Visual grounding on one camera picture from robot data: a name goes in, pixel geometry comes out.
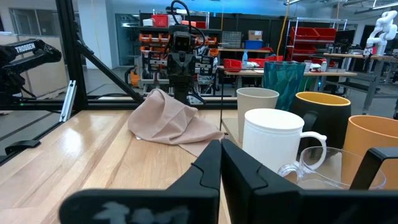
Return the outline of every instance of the beige mug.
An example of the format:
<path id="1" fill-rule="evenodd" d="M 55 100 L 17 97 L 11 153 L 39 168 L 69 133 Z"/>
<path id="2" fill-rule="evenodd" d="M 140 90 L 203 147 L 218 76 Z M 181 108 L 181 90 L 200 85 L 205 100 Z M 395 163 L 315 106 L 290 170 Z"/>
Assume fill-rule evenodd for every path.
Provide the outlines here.
<path id="1" fill-rule="evenodd" d="M 279 93 L 265 88 L 240 88 L 236 90 L 238 96 L 238 129 L 239 142 L 243 141 L 244 114 L 253 109 L 274 109 Z"/>
<path id="2" fill-rule="evenodd" d="M 378 116 L 357 115 L 348 119 L 344 142 L 344 151 L 365 156 L 372 147 L 398 147 L 398 120 Z M 358 170 L 352 161 L 343 154 L 342 178 L 352 180 Z M 386 175 L 384 189 L 398 189 L 398 160 L 388 159 L 383 162 L 381 170 Z"/>

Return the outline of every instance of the storage shelf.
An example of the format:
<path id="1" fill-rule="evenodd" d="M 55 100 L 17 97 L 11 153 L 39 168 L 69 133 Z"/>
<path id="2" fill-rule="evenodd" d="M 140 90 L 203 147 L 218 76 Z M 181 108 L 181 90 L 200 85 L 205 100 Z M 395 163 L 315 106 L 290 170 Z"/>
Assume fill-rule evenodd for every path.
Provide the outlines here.
<path id="1" fill-rule="evenodd" d="M 228 52 L 257 52 L 257 53 L 270 53 L 270 50 L 254 50 L 254 49 L 228 49 L 228 48 L 218 48 L 218 51 L 228 51 Z"/>
<path id="2" fill-rule="evenodd" d="M 144 32 L 169 32 L 168 27 L 134 27 L 136 30 Z M 200 29 L 204 34 L 221 34 L 219 29 Z M 195 29 L 192 29 L 192 33 L 199 34 Z"/>
<path id="3" fill-rule="evenodd" d="M 296 43 L 311 43 L 311 44 L 333 44 L 334 40 L 300 40 L 296 39 Z"/>
<path id="4" fill-rule="evenodd" d="M 346 22 L 347 19 L 323 19 L 323 18 L 309 18 L 309 17 L 298 17 L 296 19 L 291 19 L 291 22 Z"/>
<path id="5" fill-rule="evenodd" d="M 315 54 L 298 54 L 298 53 L 293 53 L 293 56 L 314 56 Z"/>

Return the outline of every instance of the white mug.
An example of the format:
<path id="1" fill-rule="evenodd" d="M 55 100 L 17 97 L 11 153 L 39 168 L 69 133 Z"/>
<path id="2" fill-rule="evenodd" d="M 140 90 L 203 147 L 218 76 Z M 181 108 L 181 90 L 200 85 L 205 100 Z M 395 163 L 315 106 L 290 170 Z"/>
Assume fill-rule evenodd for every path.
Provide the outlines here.
<path id="1" fill-rule="evenodd" d="M 326 136 L 302 132 L 304 120 L 296 114 L 276 109 L 253 109 L 244 115 L 243 150 L 279 175 L 279 169 L 297 163 L 300 139 L 317 138 L 323 147 L 321 158 L 311 168 L 318 168 L 326 156 Z"/>

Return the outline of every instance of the table leg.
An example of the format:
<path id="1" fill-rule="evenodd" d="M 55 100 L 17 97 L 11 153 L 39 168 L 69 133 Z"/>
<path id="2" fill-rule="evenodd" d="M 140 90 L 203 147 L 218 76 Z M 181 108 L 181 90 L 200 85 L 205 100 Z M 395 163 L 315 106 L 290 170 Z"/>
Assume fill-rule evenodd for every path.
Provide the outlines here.
<path id="1" fill-rule="evenodd" d="M 311 84 L 311 87 L 310 87 L 310 91 L 318 91 L 318 82 L 317 82 L 317 80 L 318 80 L 318 78 L 319 77 L 313 77 L 312 79 L 312 84 Z"/>
<path id="2" fill-rule="evenodd" d="M 234 92 L 234 96 L 237 97 L 236 94 L 236 90 L 242 88 L 242 76 L 241 75 L 237 75 L 236 76 L 236 81 L 235 81 L 235 92 Z"/>
<path id="3" fill-rule="evenodd" d="M 370 82 L 369 88 L 368 88 L 368 93 L 366 94 L 365 102 L 363 104 L 363 109 L 362 109 L 362 114 L 367 114 L 369 111 L 369 107 L 372 104 L 374 92 L 376 91 L 377 83 L 380 80 L 382 68 L 383 68 L 384 62 L 376 62 L 376 66 L 374 67 L 374 80 Z"/>
<path id="4" fill-rule="evenodd" d="M 377 83 L 376 82 L 371 82 L 368 93 L 366 94 L 365 102 L 363 104 L 363 109 L 362 109 L 362 114 L 368 114 L 369 107 L 372 104 L 374 92 L 376 91 Z"/>
<path id="5" fill-rule="evenodd" d="M 319 92 L 321 92 L 321 93 L 323 92 L 325 85 L 326 85 L 326 75 L 323 75 L 321 77 L 321 86 L 319 87 Z"/>

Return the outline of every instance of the black metal frame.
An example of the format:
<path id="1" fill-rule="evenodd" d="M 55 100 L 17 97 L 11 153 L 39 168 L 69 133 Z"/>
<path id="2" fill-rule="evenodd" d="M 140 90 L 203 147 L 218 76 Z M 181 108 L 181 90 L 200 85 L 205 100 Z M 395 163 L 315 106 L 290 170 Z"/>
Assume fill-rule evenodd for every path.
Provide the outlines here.
<path id="1" fill-rule="evenodd" d="M 124 90 L 128 95 L 133 96 L 133 90 L 117 77 L 103 63 L 96 62 L 97 59 L 92 52 L 84 48 L 84 43 L 79 42 L 76 34 L 77 27 L 73 13 L 72 0 L 56 0 L 58 17 L 65 49 L 65 60 L 68 65 L 70 80 L 76 80 L 76 97 L 73 110 L 134 110 L 139 104 L 134 100 L 93 100 L 93 96 L 88 96 L 85 87 L 83 67 L 80 55 L 84 55 L 92 61 L 106 76 L 108 76 L 117 86 Z M 21 104 L 0 105 L 0 110 L 61 110 L 63 100 L 29 100 Z M 235 101 L 224 102 L 220 100 L 207 101 L 205 105 L 194 105 L 200 110 L 219 110 L 236 109 Z"/>

